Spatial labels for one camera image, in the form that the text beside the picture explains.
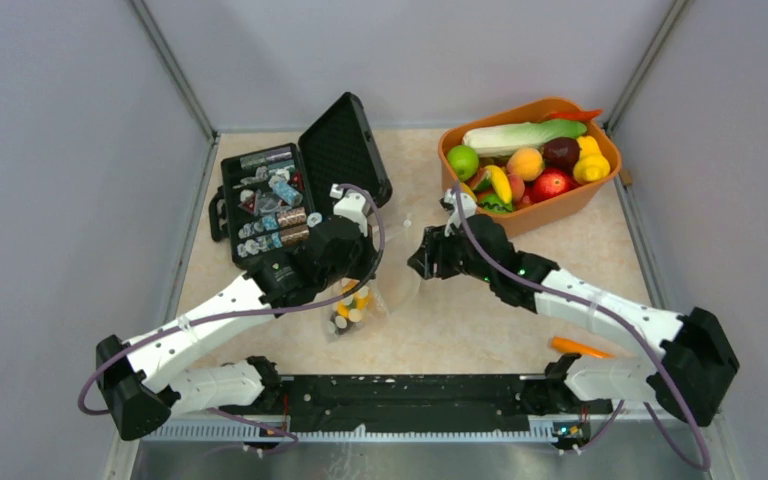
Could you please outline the yellow bell pepper toy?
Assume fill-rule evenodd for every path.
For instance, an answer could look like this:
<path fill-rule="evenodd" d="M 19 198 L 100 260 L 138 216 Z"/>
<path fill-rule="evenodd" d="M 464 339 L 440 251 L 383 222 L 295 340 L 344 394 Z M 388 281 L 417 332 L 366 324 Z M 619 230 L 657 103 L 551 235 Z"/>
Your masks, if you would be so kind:
<path fill-rule="evenodd" d="M 343 298 L 337 303 L 336 314 L 349 322 L 359 323 L 363 320 L 371 303 L 370 289 L 368 286 L 363 286 L 351 296 Z"/>

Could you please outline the clear dotted zip bag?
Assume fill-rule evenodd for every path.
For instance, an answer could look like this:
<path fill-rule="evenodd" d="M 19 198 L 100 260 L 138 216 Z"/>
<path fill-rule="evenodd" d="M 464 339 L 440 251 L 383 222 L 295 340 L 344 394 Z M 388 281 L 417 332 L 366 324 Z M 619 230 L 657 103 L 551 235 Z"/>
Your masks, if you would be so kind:
<path fill-rule="evenodd" d="M 332 304 L 323 315 L 326 335 L 332 339 L 378 328 L 405 310 L 419 290 L 420 278 L 407 265 L 418 234 L 413 215 L 389 216 L 384 228 L 384 257 L 375 278 L 352 296 Z"/>

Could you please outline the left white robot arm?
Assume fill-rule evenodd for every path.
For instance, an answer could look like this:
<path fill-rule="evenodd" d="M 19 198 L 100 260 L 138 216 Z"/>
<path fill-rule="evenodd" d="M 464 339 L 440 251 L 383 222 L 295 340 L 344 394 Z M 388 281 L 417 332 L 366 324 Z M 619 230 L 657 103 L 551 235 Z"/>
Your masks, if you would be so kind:
<path fill-rule="evenodd" d="M 228 367 L 192 369 L 236 335 L 282 315 L 330 306 L 343 294 L 319 294 L 343 279 L 363 288 L 383 258 L 385 234 L 370 193 L 335 184 L 333 212 L 289 251 L 272 250 L 193 310 L 130 339 L 111 335 L 95 347 L 96 369 L 81 387 L 79 409 L 107 416 L 120 439 L 141 439 L 182 414 L 250 406 L 268 413 L 281 393 L 273 367 L 255 358 Z"/>

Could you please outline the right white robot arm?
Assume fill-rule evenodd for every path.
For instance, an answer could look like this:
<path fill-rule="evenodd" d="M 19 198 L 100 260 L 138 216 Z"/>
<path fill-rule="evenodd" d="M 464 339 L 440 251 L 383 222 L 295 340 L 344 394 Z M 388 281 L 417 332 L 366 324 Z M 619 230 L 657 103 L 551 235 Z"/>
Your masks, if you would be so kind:
<path fill-rule="evenodd" d="M 700 307 L 682 314 L 612 294 L 555 261 L 517 250 L 469 195 L 449 190 L 441 204 L 446 224 L 425 228 L 407 261 L 422 278 L 476 278 L 507 305 L 568 321 L 636 354 L 582 355 L 550 365 L 546 373 L 559 375 L 546 385 L 554 409 L 631 400 L 656 403 L 685 423 L 712 423 L 740 368 L 715 314 Z"/>

